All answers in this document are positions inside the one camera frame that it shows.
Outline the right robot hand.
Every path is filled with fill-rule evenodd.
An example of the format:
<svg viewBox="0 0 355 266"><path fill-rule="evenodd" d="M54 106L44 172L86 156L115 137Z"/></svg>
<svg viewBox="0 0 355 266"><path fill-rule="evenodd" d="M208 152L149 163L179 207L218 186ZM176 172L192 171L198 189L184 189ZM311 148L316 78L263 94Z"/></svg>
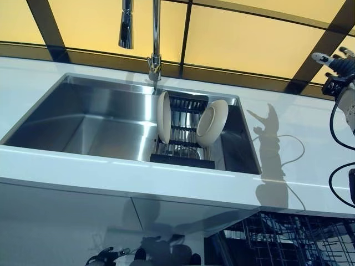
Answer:
<svg viewBox="0 0 355 266"><path fill-rule="evenodd" d="M345 57L329 57L327 54L315 52L311 58L322 65L328 66L340 77L348 77L354 74L354 52L347 47L340 47L339 51Z"/></svg>

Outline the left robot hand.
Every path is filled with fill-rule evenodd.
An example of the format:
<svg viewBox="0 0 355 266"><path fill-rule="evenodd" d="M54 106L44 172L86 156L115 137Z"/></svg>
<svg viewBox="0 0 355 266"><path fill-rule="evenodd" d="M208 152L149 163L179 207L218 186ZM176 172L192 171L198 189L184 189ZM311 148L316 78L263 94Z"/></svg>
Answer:
<svg viewBox="0 0 355 266"><path fill-rule="evenodd" d="M101 250L97 255L90 257L85 265L116 265L116 260L120 257L128 255L131 249L125 248L115 251L113 247Z"/></svg>

